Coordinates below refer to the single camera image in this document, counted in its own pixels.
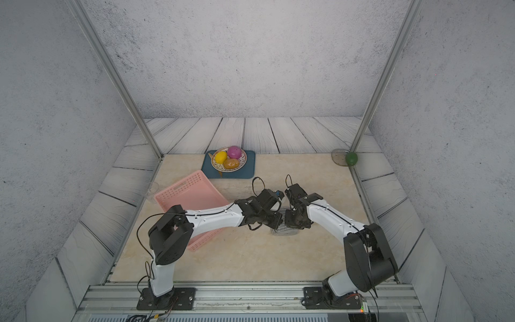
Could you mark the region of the grey striped square dishcloth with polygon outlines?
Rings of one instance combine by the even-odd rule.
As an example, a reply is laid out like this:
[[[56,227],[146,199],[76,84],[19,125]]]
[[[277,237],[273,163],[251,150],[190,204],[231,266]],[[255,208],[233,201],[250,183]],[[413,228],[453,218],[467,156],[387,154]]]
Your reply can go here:
[[[281,215],[280,225],[276,229],[271,228],[270,229],[271,234],[273,236],[277,236],[277,237],[288,237],[288,236],[297,235],[299,233],[298,229],[290,228],[290,227],[286,226],[286,224],[285,224],[284,218],[285,218],[286,209],[285,208],[280,209],[279,213]]]

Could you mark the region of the pink plastic basket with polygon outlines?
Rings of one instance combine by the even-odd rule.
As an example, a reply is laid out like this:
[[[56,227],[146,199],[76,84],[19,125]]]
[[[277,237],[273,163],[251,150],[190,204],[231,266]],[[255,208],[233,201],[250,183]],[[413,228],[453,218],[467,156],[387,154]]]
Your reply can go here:
[[[229,201],[201,170],[157,193],[154,199],[163,211],[175,205],[181,205],[185,210],[202,210],[229,205]]]

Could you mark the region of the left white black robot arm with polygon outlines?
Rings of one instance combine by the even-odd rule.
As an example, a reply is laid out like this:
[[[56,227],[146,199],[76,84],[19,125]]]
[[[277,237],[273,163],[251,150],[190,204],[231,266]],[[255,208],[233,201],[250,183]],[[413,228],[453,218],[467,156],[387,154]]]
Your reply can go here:
[[[149,229],[149,247],[152,258],[148,271],[148,287],[140,291],[138,311],[172,308],[174,297],[174,267],[190,242],[202,233],[221,228],[267,225],[276,228],[281,223],[281,198],[272,197],[260,202],[258,198],[239,199],[224,207],[202,211],[185,210],[181,205],[171,207]]]

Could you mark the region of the teal placemat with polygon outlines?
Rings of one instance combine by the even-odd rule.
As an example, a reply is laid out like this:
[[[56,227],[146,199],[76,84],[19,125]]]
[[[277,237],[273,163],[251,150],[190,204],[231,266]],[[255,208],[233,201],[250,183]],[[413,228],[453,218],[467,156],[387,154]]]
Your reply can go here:
[[[255,163],[254,151],[232,146],[208,151],[201,170],[207,178],[250,179]]]

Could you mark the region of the patterned round plate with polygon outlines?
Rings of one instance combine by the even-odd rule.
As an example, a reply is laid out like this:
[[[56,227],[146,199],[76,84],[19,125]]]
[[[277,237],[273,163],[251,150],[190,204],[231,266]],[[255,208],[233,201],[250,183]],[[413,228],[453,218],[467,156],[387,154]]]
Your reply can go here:
[[[233,173],[241,170],[248,161],[247,153],[237,146],[220,148],[210,152],[211,166],[220,173]]]

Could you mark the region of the brown potato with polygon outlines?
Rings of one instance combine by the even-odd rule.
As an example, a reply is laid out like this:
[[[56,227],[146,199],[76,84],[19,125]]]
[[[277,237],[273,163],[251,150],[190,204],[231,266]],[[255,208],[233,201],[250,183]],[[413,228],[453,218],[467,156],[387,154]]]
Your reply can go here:
[[[224,163],[223,167],[228,170],[237,169],[240,166],[240,161],[235,158],[228,158]]]

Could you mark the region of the yellow lemon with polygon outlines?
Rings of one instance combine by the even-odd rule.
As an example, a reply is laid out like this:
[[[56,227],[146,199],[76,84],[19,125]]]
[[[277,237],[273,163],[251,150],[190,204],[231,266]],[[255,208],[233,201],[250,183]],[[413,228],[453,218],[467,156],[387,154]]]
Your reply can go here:
[[[225,150],[218,151],[216,155],[214,155],[213,160],[217,164],[223,164],[227,160],[227,152]]]

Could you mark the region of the clear glass bowl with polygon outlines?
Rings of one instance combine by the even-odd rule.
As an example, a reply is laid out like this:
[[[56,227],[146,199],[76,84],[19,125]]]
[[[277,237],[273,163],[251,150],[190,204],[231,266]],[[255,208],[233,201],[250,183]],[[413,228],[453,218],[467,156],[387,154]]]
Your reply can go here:
[[[338,166],[348,166],[346,156],[349,150],[346,149],[335,149],[331,152],[332,161]]]

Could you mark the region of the clear plastic cup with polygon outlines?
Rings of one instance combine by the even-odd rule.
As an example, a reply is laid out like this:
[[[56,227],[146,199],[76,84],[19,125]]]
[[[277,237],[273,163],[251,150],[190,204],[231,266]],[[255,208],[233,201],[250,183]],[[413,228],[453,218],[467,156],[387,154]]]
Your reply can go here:
[[[160,185],[156,182],[151,182],[148,186],[148,190],[146,191],[146,199],[152,203],[155,202],[155,195],[159,192]]]

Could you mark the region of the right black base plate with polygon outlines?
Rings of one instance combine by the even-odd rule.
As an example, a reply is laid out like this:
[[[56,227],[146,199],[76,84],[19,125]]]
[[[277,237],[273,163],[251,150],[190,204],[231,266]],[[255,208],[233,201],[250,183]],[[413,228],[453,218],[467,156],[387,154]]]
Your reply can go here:
[[[304,287],[303,295],[301,305],[306,309],[362,309],[362,298],[357,292],[339,297],[334,295],[329,288]]]

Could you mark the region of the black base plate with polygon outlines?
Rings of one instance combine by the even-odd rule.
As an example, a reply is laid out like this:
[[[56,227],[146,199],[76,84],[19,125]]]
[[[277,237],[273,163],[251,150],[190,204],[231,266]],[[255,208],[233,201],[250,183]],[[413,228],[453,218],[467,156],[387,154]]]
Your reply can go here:
[[[304,287],[303,295],[301,305],[306,309],[362,309],[362,298],[357,292],[339,297],[334,295],[329,288]]]
[[[173,288],[170,292],[157,297],[151,288],[144,288],[139,297],[138,311],[190,311],[193,309],[196,288]]]

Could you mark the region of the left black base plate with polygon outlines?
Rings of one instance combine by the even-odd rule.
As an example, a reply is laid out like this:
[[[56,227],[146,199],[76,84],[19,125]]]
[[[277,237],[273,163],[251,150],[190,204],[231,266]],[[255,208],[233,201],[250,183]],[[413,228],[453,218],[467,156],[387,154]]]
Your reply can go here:
[[[144,288],[139,297],[138,311],[190,311],[193,309],[196,288],[173,288],[170,292],[157,297],[151,288]]]

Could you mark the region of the aluminium front rail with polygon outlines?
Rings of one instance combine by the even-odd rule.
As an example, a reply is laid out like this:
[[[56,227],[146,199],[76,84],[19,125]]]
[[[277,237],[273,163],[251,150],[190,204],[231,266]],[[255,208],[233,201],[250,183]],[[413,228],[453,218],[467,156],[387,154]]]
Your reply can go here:
[[[210,314],[296,314],[308,313],[304,300],[313,300],[314,313],[325,313],[324,296],[319,281],[300,282],[179,282],[175,291],[193,288],[194,295],[180,298],[178,304],[188,304],[191,315]],[[108,283],[89,287],[73,321],[89,321],[95,315],[129,316],[137,313],[140,291],[135,283]],[[410,284],[387,281],[374,292],[363,292],[362,304],[355,312],[376,313],[386,321],[395,313],[409,321],[426,321],[414,288]]]

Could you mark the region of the right aluminium frame post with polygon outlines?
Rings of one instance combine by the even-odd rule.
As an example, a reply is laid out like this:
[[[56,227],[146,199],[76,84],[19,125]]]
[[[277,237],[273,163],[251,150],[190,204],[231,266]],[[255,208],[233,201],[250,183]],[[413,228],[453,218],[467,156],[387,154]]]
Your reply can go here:
[[[384,65],[383,71],[379,77],[379,80],[371,96],[371,99],[364,111],[361,123],[358,127],[358,131],[355,135],[355,138],[350,148],[351,152],[358,151],[359,145],[361,144],[361,141],[365,136],[365,132],[368,126],[370,125],[370,122],[379,106],[381,97],[384,91],[386,90],[388,82],[394,72],[395,65],[398,59],[400,58],[403,48],[405,47],[406,42],[409,38],[410,32],[416,23],[417,16],[420,13],[423,3],[424,1],[422,0],[412,0],[410,2],[408,11],[406,12],[406,15],[396,36],[396,39],[394,40],[394,43],[388,55],[388,59]]]

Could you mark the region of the left aluminium frame post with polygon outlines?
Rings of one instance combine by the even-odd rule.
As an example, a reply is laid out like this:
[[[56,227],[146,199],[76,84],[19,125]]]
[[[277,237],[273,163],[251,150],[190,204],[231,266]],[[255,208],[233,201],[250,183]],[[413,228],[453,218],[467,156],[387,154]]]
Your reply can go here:
[[[97,55],[101,64],[103,65],[104,70],[106,71],[109,79],[113,83],[115,89],[119,93],[122,101],[124,102],[127,110],[131,114],[134,119],[136,125],[142,132],[143,137],[150,145],[157,159],[161,161],[164,158],[164,153],[157,145],[154,136],[152,135],[149,127],[146,125],[144,118],[137,108],[133,97],[130,95],[126,84],[123,82],[121,75],[119,74],[111,56],[107,52],[104,44],[102,43],[97,31],[95,30],[94,25],[92,24],[88,14],[79,0],[67,0],[66,1],[68,9],[70,9],[72,15],[75,17],[77,23],[79,24],[80,29],[84,33],[84,36],[88,40],[88,43],[92,47],[93,51]]]

